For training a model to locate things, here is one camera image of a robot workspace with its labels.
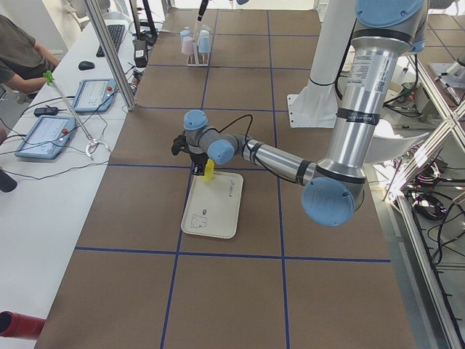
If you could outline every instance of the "brown shirt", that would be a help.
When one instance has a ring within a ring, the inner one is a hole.
[[[54,66],[34,49],[36,40],[11,20],[0,15],[0,83],[15,74],[23,79],[42,77]]]

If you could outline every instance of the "yellow object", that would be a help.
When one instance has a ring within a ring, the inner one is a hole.
[[[205,174],[202,176],[204,182],[210,182],[213,178],[213,171],[215,169],[215,163],[213,160],[208,159],[205,165]]]

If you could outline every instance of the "phone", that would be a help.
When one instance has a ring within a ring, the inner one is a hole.
[[[39,117],[40,115],[57,115],[57,107],[37,108],[34,111],[34,115]]]

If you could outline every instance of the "white table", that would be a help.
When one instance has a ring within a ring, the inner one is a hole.
[[[107,21],[107,24],[112,23],[126,24],[126,35],[118,56],[127,71],[134,63],[132,35],[128,32],[127,22]],[[80,80],[112,77],[106,59],[95,57],[98,46],[89,24],[53,73],[66,95],[76,93]],[[94,62],[95,69],[80,71],[78,64],[82,60]],[[59,95],[54,87],[45,86],[33,103],[55,97]],[[65,108],[63,102],[47,104]],[[33,110],[31,108],[21,117],[15,131],[24,134],[29,131],[36,121]],[[116,144],[126,112],[122,96],[116,94],[110,109],[102,114],[108,122],[103,139],[111,148]],[[86,122],[94,137],[100,136],[104,126],[97,115]],[[87,143],[79,129],[68,145],[84,151]],[[14,151],[19,144],[19,137],[7,140],[0,147],[0,153]],[[1,155],[0,166],[7,171],[42,177],[71,167],[102,163],[109,155],[99,146],[91,161],[85,154],[66,148],[54,161],[28,161],[13,154]],[[12,175],[18,182],[17,188],[11,193],[0,192],[0,311],[41,318],[48,316],[105,168],[106,165],[87,167],[45,180]],[[34,345],[35,341],[31,340],[0,338],[0,348],[30,349]]]

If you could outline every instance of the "keyboard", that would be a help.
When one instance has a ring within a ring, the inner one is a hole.
[[[108,32],[110,32],[111,40],[115,45],[116,51],[119,50],[121,45],[121,41],[123,40],[123,33],[124,33],[124,24],[110,24],[107,25]],[[104,57],[105,53],[103,53],[103,49],[100,46],[99,50],[97,51],[97,57]]]

